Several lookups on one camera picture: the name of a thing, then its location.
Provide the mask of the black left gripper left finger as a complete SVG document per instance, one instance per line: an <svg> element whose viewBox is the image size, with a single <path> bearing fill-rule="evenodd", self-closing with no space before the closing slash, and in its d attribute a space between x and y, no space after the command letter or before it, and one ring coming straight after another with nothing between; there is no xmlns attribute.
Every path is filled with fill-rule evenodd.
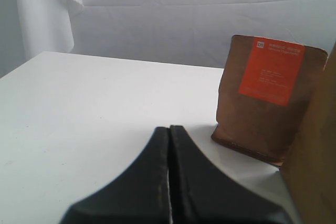
<svg viewBox="0 0 336 224"><path fill-rule="evenodd" d="M71 205L63 223L170 223L169 134L157 127L133 163L116 179Z"/></svg>

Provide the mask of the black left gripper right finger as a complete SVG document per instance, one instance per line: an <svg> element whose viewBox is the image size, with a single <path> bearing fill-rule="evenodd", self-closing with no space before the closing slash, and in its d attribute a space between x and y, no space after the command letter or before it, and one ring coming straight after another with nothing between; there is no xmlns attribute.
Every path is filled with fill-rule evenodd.
<svg viewBox="0 0 336 224"><path fill-rule="evenodd" d="M287 223L288 214L221 172L183 126L169 129L173 223Z"/></svg>

